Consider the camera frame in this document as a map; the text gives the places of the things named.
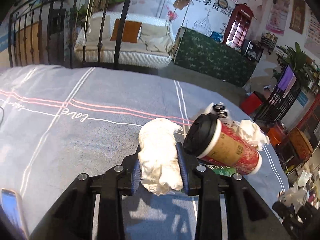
metal screw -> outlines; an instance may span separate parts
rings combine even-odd
[[[78,179],[79,179],[79,180],[86,180],[86,179],[87,179],[87,177],[88,177],[88,175],[87,175],[87,174],[85,174],[85,173],[81,173],[81,174],[78,176]]]
[[[203,165],[197,166],[197,171],[204,172],[205,170],[206,170],[205,166],[203,166]]]
[[[115,172],[121,172],[121,171],[123,171],[123,167],[121,165],[117,165],[115,167]]]
[[[235,178],[235,180],[241,180],[242,179],[242,175],[239,174],[239,173],[233,174],[233,177]]]

pink poster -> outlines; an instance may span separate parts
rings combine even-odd
[[[289,12],[290,0],[273,0],[266,29],[273,33],[284,35]]]

sofa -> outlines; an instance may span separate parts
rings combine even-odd
[[[87,37],[84,38],[83,28],[81,29],[77,37],[76,44],[74,46],[74,52],[76,57],[81,61],[83,61],[83,46],[85,46],[86,62],[97,62],[98,60],[97,44],[99,42],[102,16],[103,12],[94,13],[89,19]],[[120,17],[121,12],[106,12],[105,23],[103,26],[100,62],[113,63],[116,41],[110,40],[110,37],[112,38],[112,36],[114,36],[113,30],[115,27],[115,22],[117,19],[120,19]],[[141,33],[139,32],[137,43],[122,41],[119,54],[119,63],[127,65],[146,66],[158,69],[166,67],[172,60],[171,49],[173,46],[174,36],[172,33],[171,23],[169,23],[166,19],[160,19],[134,13],[128,13],[126,21],[141,22]],[[143,39],[144,36],[142,33],[143,27],[146,25],[149,25],[149,27],[150,25],[166,27],[165,29],[167,30],[167,32],[165,39],[167,41],[167,44],[169,44],[165,48],[166,51],[164,51],[163,49],[162,51],[161,49],[159,50],[157,46],[149,46],[150,44],[146,44],[145,39]]]

black bottle cap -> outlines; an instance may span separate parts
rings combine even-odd
[[[217,117],[201,114],[190,127],[183,142],[185,153],[198,157],[207,148],[216,131]]]

crumpled white tissue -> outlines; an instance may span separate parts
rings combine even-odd
[[[242,120],[239,126],[231,127],[247,143],[262,151],[264,144],[269,144],[269,137],[264,135],[260,127],[251,120]]]
[[[146,123],[139,132],[141,184],[156,195],[183,188],[174,132],[182,127],[165,118]]]

